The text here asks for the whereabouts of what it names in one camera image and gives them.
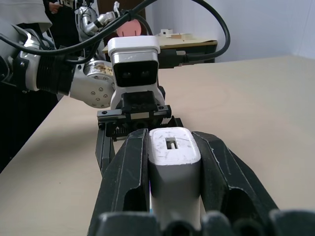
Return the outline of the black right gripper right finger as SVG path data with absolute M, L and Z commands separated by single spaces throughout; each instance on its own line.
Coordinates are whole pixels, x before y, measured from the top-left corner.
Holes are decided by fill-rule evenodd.
M 254 171 L 219 137 L 194 131 L 202 157 L 201 196 L 206 210 L 268 213 L 277 205 Z

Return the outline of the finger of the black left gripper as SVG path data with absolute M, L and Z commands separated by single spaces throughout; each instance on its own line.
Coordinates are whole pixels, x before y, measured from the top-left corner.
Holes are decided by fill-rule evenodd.
M 115 156 L 113 140 L 107 135 L 106 127 L 100 127 L 98 129 L 95 156 L 101 175 L 104 176 L 107 167 Z

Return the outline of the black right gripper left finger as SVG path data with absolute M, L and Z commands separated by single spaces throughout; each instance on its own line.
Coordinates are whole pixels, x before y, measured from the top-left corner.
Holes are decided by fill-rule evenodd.
M 108 212 L 149 212 L 147 129 L 133 131 L 102 175 L 88 235 L 96 233 L 98 217 Z

